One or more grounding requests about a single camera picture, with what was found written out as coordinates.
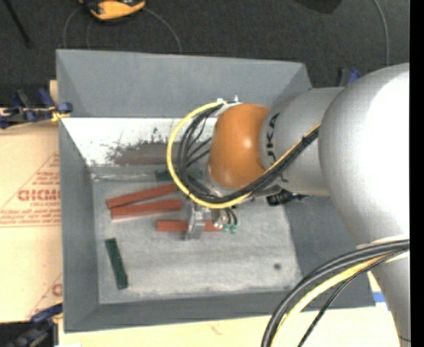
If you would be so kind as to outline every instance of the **cardboard sheet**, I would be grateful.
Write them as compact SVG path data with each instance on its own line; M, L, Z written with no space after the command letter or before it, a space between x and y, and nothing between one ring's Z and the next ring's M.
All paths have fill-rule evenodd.
M0 322L62 300L58 126L0 129Z

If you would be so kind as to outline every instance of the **wire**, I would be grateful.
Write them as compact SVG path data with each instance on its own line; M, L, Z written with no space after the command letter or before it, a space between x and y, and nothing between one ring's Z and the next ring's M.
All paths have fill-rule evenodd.
M375 4L378 13L380 14L380 19L382 21L382 25L384 26L384 34L385 34L385 65L386 67L390 65L390 44L389 44L389 33L388 33L388 25L386 23L385 14L380 7L380 4L377 0L372 0Z
M309 302L325 290L348 279L376 261L410 248L409 239L377 244L339 256L309 273L280 303L264 331L261 346L268 347L277 340L287 321L303 310Z
M203 185L199 191L194 191L197 184L190 184L187 174L187 153L188 148L191 146L192 137L195 129L199 126L203 119L206 119L211 113L219 110L228 102L217 101L214 103L206 104L205 106L199 107L194 111L188 113L179 124L173 129L170 134L168 145L167 145L167 167L173 181L178 188L191 200L199 205L203 205L212 209L227 208L237 205L250 197L255 192L261 191L268 187L280 174L289 166L290 163L308 146L315 140L319 134L319 128L321 122L312 127L304 136L302 136L289 150L287 150L273 165L271 165L265 173L260 176L257 180L253 181L246 187L239 189L236 192L228 194L224 197L213 196L210 194L208 189L204 189ZM172 149L173 143L176 139L177 134L183 128L183 126L193 120L188 128L186 129L179 148L176 169L179 173L175 172L172 161Z
M368 267L362 269L361 271L358 271L356 274L350 276L347 280L345 280L329 297L329 299L326 301L326 303L320 308L318 314L314 318L313 322L308 327L307 331L305 332L305 335L301 338L300 342L298 342L297 347L302 347L303 344L308 339L309 335L313 332L314 328L317 326L319 321L321 320L322 316L326 313L326 310L329 308L329 306L332 304L332 302L338 297L340 293L344 289L347 288L347 286L355 280L360 274L366 273L367 271L372 270L374 267L380 265L381 263L389 261L391 258L397 256L400 252L390 254L389 256L383 257L380 260L376 261L372 265L369 265Z
M174 31L174 29L160 15L158 15L155 12L153 12L152 10L144 7L142 9L142 11L147 12L147 13L151 14L152 16L154 16L155 18L157 18L159 21L161 21L169 29L169 31L172 32L172 34L173 34L173 36L175 38L176 44L178 45L178 52L179 52L179 54L183 53L183 48L181 47L180 39L179 39L178 35L176 34L176 32ZM94 19L91 19L88 22L87 28L85 30L85 44L86 44L86 46L87 46L88 49L91 49L91 45L90 45L90 29L92 27L93 21L94 21Z
M172 32L173 37L175 38L176 44L178 45L178 53L182 54L183 53L183 48L181 47L181 42L180 42L180 38L178 37L178 35L176 34L175 30L168 24L168 22L166 20L164 20L160 15L158 15L156 12L152 11L151 9L148 9L146 7L144 7L142 9L145 12L148 12L149 14L151 14L153 17L157 18L159 21L161 21L169 30L170 32Z
M72 20L72 18L74 17L74 15L82 9L83 6L79 6L78 8L76 8L68 17L66 20L66 23L64 24L64 28L62 30L62 46L64 48L67 48L67 29L69 28L69 23Z

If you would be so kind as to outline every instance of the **green object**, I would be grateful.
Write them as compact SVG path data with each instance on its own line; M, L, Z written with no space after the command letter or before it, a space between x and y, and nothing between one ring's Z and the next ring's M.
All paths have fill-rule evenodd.
M128 276L124 269L124 263L120 251L118 250L117 241L115 238L105 240L105 248L108 250L109 259L113 269L113 274L116 277L116 283L118 289L128 288Z

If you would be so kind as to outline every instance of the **blue clamp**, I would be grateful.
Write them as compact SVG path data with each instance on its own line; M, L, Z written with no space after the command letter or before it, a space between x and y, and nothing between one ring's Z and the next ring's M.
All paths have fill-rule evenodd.
M73 110L71 103L56 105L44 87L38 89L38 102L35 103L29 100L23 89L19 89L13 96L12 107L0 110L0 128L53 119Z

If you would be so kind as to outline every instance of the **black cable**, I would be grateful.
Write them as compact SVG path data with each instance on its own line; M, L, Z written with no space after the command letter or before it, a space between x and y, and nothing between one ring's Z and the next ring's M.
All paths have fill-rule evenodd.
M384 263L385 261L390 260L393 257L398 256L399 254L403 253L405 251L396 251L393 254L390 254L387 257L381 258L380 260L378 260L377 262L373 263L372 265L369 265L368 267L358 271L356 274L350 276L348 279L344 280L340 286L332 293L332 295L329 297L329 299L326 301L326 303L322 306L322 308L320 308L318 314L316 315L316 317L314 318L313 322L310 324L310 326L308 327L307 331L305 332L304 336L301 338L300 342L298 343L297 347L302 347L303 344L306 342L306 340L308 339L308 337L310 336L310 334L313 332L314 328L318 325L319 321L321 320L322 316L325 314L326 310L329 308L329 306L332 304L332 302L339 296L340 293L342 293L342 291L344 289L347 288L347 286L353 281L355 280L359 275L363 274L363 273L367 273L368 271L374 269L376 266Z
M32 40L30 39L29 35L25 31L24 26L22 25L21 20L17 16L16 11L14 10L14 7L12 6L11 2L9 0L3 0L5 5L7 6L7 9L9 13L11 14L12 19L14 20L14 23L16 24L17 29L19 30L22 38L24 39L24 44L27 48L33 48L34 44Z
M166 20L164 20L156 12L152 11L151 9L148 9L148 8L144 7L142 10L145 11L145 12L148 12L153 17L157 18L159 21L161 21L170 30L170 32L173 34L173 37L175 38L176 44L178 45L178 53L179 54L182 54L183 53L183 48L181 47L180 38L176 34L175 30L168 24L168 22Z
M376 244L363 249L357 249L353 252L343 254L319 266L311 271L295 288L280 302L278 307L272 314L267 324L261 341L261 347L269 347L271 345L274 334L280 320L284 317L289 306L309 291L310 287L316 287L322 282L322 278L332 273L339 273L342 270L352 267L358 263L373 260L378 256L390 254L394 251L407 250L410 248L409 239L393 241L385 244Z
M83 6L79 6L76 8L66 19L66 23L64 23L64 28L62 29L62 46L63 48L67 48L67 30L69 28L69 23L74 17L74 15L83 8Z
M193 158L192 160L188 161L188 164L186 164L186 167L190 167L191 165L193 165L195 162L197 162L198 160L202 159L203 157L205 157L207 154L210 153L210 149L205 150L204 152L200 153L197 157Z
M188 145L190 145L190 142L192 140L192 135L194 135L194 131L198 127L200 122L203 119L206 119L215 111L217 111L219 108L221 108L221 106L205 110L204 112L198 114L196 118L190 123L189 127L186 129L183 134L183 137L181 138L176 163L178 176L183 182L183 184L188 187L189 191L192 194L210 203L226 203L237 197L242 197L246 194L252 195L256 192L264 190L281 175L281 173L305 150L308 145L310 145L318 137L319 134L319 127L312 129L308 135L302 138L302 142L299 143L297 147L295 147L291 151L291 153L286 155L277 166L264 173L262 176L260 176L255 181L251 182L246 187L228 195L225 195L224 197L219 197L216 195L213 196L210 194L209 190L207 190L205 194L202 194L204 193L204 190L202 190L202 192L195 190L196 185L191 184L188 180L188 174L186 171L187 150Z
M157 13L155 13L154 11L152 11L152 10L146 8L146 7L142 8L142 12L147 12L147 13L151 14L153 17L155 17L159 21L161 21L169 29L169 31L172 32L173 37L175 38L176 44L178 45L178 53L182 54L183 48L181 47L180 38L176 34L175 30L168 24L168 22L165 21L160 15L158 15ZM90 37L90 29L91 29L92 23L93 23L93 20L90 20L88 22L86 29L85 29L85 44L86 44L88 49L91 49L89 37Z
M389 44L389 34L388 34L388 25L386 23L385 14L380 7L380 4L377 0L372 0L374 5L376 6L378 13L380 15L380 19L382 21L382 25L384 26L384 35L385 35L385 65L386 67L390 65L390 44Z
M188 162L191 160L192 157L194 157L194 155L199 152L199 150L201 150L205 145L207 145L209 142L212 141L212 138L209 137L208 139L204 140L203 142L201 142L199 145L197 145L192 152L188 153Z

